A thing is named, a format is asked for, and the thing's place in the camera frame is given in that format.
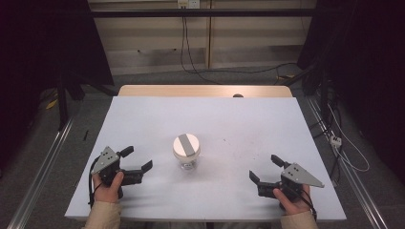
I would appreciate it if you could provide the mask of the person's left hand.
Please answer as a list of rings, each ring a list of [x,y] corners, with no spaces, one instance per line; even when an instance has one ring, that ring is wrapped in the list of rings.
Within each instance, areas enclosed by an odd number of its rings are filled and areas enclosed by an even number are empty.
[[[92,176],[93,183],[95,185],[94,190],[94,199],[95,201],[102,201],[102,202],[109,202],[109,203],[117,203],[118,202],[118,189],[123,181],[124,174],[122,172],[118,172],[113,182],[110,186],[105,186],[102,183],[102,180],[99,174],[95,174]]]

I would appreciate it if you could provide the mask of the black horizontal bar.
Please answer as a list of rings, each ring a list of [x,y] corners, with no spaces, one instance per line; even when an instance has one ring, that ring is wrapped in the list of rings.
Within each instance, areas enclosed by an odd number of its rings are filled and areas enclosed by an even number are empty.
[[[321,11],[314,9],[199,9],[199,10],[93,10],[97,18],[113,17],[301,17],[314,16]]]

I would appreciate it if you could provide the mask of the black metal stand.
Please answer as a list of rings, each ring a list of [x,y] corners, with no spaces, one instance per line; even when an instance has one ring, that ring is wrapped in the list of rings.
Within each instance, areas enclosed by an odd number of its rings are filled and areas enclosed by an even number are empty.
[[[96,83],[93,79],[84,77],[77,73],[62,71],[57,78],[57,100],[59,109],[59,131],[62,131],[70,120],[68,112],[67,95],[69,93],[73,100],[82,100],[85,96],[81,85],[90,85],[92,88],[109,96],[116,96],[118,92],[109,89],[104,85]]]

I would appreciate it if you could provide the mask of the white table board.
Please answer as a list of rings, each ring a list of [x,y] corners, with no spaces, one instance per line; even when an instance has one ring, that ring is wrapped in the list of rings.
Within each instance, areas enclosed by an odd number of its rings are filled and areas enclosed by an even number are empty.
[[[196,166],[184,170],[173,155],[178,135],[201,145]],[[276,182],[270,157],[296,162],[325,184],[310,195],[320,221],[345,213],[297,100],[284,98],[137,97],[113,99],[91,156],[105,147],[135,151],[121,161],[135,169],[152,160],[139,185],[123,189],[122,217],[151,221],[271,221],[277,200],[258,196],[249,172]]]

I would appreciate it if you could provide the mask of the wooden wall post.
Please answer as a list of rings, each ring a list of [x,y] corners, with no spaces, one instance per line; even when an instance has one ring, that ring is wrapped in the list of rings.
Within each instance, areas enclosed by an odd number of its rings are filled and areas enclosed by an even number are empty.
[[[212,10],[213,0],[206,0],[206,9]],[[211,17],[206,17],[206,47],[205,47],[205,67],[211,68]]]

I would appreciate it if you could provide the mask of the person's right hand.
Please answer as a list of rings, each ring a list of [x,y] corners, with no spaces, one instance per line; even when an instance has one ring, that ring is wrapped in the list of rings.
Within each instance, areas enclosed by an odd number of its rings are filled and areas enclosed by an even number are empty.
[[[307,211],[311,211],[311,200],[309,194],[309,186],[303,185],[302,195],[294,201],[290,201],[280,189],[273,190],[274,196],[284,206],[287,215],[295,215]]]

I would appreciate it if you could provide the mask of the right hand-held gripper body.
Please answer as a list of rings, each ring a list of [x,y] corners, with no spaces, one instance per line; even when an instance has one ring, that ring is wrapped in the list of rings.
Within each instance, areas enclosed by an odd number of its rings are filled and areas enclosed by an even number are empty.
[[[322,181],[313,176],[298,163],[274,161],[274,164],[283,168],[281,180],[275,183],[270,183],[262,182],[256,177],[256,186],[259,197],[275,198],[273,190],[280,189],[290,201],[293,201],[302,196],[304,184],[319,188],[325,187],[325,184]]]

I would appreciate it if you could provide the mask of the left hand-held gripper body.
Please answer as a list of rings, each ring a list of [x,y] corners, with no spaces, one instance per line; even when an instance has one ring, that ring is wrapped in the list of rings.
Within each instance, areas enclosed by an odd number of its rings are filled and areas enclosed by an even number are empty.
[[[117,155],[112,148],[107,146],[97,157],[91,166],[91,174],[99,174],[102,183],[106,186],[110,186],[113,182],[115,175],[118,172],[124,174],[122,186],[135,185],[142,183],[144,173],[141,168],[138,170],[126,171],[120,168],[120,160],[122,157]]]

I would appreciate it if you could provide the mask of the white wall socket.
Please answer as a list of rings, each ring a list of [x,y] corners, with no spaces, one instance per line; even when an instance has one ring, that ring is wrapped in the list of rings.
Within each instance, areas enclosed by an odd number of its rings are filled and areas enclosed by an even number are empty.
[[[200,0],[177,0],[179,9],[192,9],[196,10],[201,7]]]

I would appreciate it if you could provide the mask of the metal floor rail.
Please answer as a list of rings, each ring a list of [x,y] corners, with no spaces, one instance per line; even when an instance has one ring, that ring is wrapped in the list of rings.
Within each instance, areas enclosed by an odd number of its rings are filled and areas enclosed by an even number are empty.
[[[325,131],[325,138],[329,143],[329,145],[331,146],[333,154],[338,157],[338,162],[340,163],[340,170],[345,174],[364,213],[366,214],[369,222],[371,223],[372,228],[389,229],[373,198],[371,197],[366,186],[363,184],[359,175],[357,174],[359,170],[354,168],[354,166],[352,165],[352,163],[350,162],[350,160],[348,159],[346,153],[342,150],[342,148],[337,148],[335,145],[331,143],[330,138],[334,134],[334,131],[327,130],[327,124],[321,118],[320,105],[317,103],[315,99],[312,98],[308,98],[307,102],[314,117],[318,121],[318,125],[320,126],[321,130]]]
[[[7,229],[25,229],[32,210],[42,193],[44,185],[63,148],[66,138],[72,129],[74,121],[75,119],[70,117],[64,124],[63,128],[57,132],[50,150],[41,164],[39,171],[36,173],[27,193],[17,207]]]

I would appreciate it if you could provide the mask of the wooden table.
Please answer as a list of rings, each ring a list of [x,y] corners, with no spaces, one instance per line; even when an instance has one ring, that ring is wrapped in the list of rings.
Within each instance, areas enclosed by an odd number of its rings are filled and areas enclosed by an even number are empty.
[[[124,85],[119,96],[292,97],[286,86]]]

